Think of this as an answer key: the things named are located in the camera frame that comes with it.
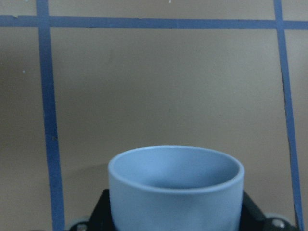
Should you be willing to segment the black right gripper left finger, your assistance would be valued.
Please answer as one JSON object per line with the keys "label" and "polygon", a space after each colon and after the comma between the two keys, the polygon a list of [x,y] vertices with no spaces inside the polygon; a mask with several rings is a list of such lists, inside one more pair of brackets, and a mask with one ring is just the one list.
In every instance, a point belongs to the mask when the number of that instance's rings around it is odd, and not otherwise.
{"label": "black right gripper left finger", "polygon": [[65,231],[115,231],[111,207],[109,189],[103,190],[91,216],[88,220],[77,221]]}

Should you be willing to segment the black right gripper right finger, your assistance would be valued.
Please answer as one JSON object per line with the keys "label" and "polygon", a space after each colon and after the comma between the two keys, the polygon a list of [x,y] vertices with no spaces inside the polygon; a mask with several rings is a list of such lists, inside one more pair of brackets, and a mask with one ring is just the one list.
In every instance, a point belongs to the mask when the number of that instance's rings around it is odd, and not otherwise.
{"label": "black right gripper right finger", "polygon": [[244,191],[239,231],[299,231],[299,228],[286,219],[267,217]]}

